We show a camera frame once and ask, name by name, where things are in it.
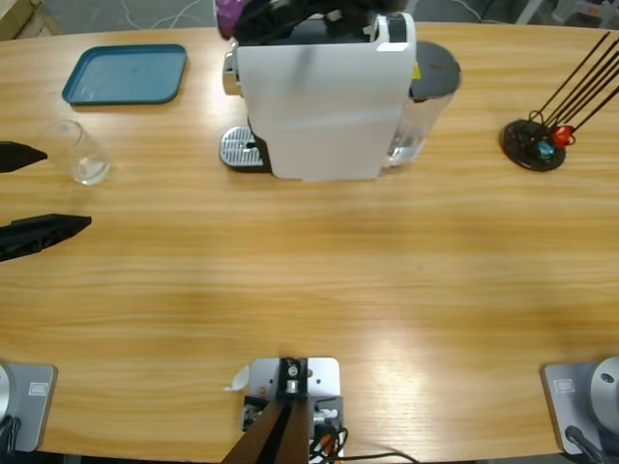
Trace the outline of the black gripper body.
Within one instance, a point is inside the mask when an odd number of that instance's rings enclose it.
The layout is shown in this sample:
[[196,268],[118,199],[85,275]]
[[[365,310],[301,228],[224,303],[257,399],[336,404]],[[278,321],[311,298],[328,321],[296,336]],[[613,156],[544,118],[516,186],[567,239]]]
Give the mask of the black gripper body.
[[327,21],[368,24],[376,14],[391,14],[406,9],[405,0],[316,1],[315,11]]

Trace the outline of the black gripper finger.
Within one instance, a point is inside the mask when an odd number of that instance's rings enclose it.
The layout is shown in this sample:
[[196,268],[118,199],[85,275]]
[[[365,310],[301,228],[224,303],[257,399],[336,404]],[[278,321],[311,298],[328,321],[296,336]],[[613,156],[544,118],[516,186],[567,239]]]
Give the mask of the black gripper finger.
[[46,160],[47,154],[29,145],[13,141],[0,142],[0,172],[10,173]]
[[268,42],[313,14],[313,1],[249,1],[236,20],[233,37],[238,42]]
[[48,214],[11,221],[1,227],[1,261],[35,254],[74,237],[90,217]]

